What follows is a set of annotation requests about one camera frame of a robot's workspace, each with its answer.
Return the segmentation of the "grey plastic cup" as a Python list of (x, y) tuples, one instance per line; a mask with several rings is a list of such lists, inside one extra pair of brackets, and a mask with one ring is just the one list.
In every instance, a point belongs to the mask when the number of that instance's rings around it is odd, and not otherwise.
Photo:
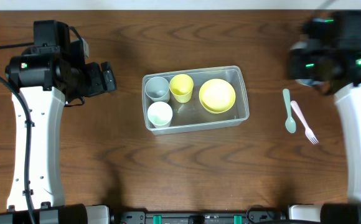
[(163, 77), (150, 78), (145, 85), (145, 93), (153, 102), (170, 100), (169, 82)]

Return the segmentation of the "white plastic cup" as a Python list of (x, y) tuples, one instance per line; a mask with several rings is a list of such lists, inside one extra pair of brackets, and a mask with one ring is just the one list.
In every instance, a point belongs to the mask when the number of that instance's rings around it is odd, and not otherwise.
[(173, 111), (168, 103), (158, 101), (148, 108), (148, 120), (155, 128), (167, 128), (171, 125)]

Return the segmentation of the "pale green plastic spoon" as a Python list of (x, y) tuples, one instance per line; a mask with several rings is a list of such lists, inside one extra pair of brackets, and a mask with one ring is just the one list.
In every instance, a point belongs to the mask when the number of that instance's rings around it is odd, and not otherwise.
[(285, 88), (283, 90), (283, 99), (284, 99), (284, 105), (286, 107), (286, 113), (287, 113), (287, 118), (285, 121), (285, 127), (287, 129), (287, 131), (291, 134), (296, 132), (296, 123), (295, 120), (292, 117), (292, 112), (291, 112), (291, 96), (290, 96), (290, 91)]

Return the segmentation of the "pink plastic fork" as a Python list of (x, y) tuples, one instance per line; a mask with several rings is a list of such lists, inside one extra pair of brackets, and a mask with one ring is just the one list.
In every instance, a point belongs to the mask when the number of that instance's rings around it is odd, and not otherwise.
[(291, 107), (294, 110), (295, 114), (297, 115), (297, 117), (300, 119), (302, 125), (305, 128), (305, 135), (308, 138), (308, 140), (312, 143), (312, 144), (318, 144), (319, 141), (317, 140), (316, 136), (314, 135), (312, 129), (309, 127), (298, 103), (296, 101), (291, 101)]

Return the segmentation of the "clear plastic container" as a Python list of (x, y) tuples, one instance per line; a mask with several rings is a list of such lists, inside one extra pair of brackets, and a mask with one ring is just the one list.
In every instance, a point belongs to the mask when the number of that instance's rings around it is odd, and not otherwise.
[[(148, 119), (148, 108), (153, 104), (153, 100), (147, 96), (145, 86), (153, 77), (164, 77), (167, 81), (170, 81), (178, 74), (186, 74), (193, 79), (194, 91), (192, 93), (192, 98), (186, 103), (179, 103), (171, 96), (169, 100), (169, 105), (173, 111), (171, 124), (166, 128), (157, 128)], [(206, 81), (213, 78), (225, 80), (235, 89), (235, 104), (224, 113), (209, 113), (199, 101), (200, 87)], [(245, 82), (240, 68), (236, 65), (145, 75), (142, 80), (142, 102), (146, 128), (155, 135), (238, 126), (250, 116)]]

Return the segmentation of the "yellow plastic cup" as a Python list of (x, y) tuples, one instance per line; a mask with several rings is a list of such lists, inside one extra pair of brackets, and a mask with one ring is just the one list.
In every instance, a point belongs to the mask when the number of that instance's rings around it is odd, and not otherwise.
[(179, 103), (187, 103), (192, 97), (193, 79), (186, 74), (174, 76), (169, 83), (169, 89)]

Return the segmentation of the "yellow plastic bowl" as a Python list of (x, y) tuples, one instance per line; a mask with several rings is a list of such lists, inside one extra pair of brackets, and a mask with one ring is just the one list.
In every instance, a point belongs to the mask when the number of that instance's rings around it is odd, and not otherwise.
[(209, 113), (224, 113), (235, 104), (235, 89), (229, 82), (214, 78), (206, 81), (200, 87), (199, 101)]

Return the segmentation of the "white bowl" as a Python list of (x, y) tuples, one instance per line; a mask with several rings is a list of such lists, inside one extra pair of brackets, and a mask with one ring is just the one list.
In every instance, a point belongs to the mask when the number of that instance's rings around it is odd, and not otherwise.
[(312, 80), (312, 79), (297, 79), (296, 82), (300, 85), (308, 86), (313, 88), (316, 85), (322, 84), (320, 81)]

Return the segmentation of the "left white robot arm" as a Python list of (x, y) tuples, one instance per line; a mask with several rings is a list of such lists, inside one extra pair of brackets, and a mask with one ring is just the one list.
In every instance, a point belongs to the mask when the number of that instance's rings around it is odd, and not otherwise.
[(67, 205), (60, 174), (60, 123), (72, 100), (115, 91), (109, 62), (82, 56), (16, 56), (4, 84), (12, 91), (16, 155), (7, 210), (0, 223), (109, 223), (106, 205)]

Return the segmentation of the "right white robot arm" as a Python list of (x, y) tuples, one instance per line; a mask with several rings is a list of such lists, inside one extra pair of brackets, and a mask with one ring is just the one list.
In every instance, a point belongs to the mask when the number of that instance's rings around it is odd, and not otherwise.
[(361, 50), (313, 48), (298, 42), (290, 49), (289, 76), (316, 87), (331, 83), (347, 157), (347, 203), (292, 205), (291, 223), (361, 223)]

